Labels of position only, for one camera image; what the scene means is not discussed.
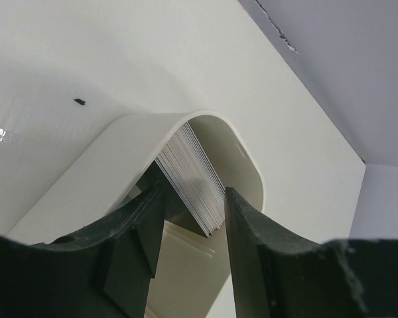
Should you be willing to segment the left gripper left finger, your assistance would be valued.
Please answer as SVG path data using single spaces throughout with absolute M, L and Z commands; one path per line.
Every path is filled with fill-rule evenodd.
M 165 209 L 154 185 L 49 244 L 0 235 L 0 317 L 144 316 Z

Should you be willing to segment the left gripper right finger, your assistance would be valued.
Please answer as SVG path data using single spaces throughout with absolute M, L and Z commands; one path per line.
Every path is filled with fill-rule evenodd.
M 225 193 L 238 317 L 398 317 L 398 239 L 318 244 Z

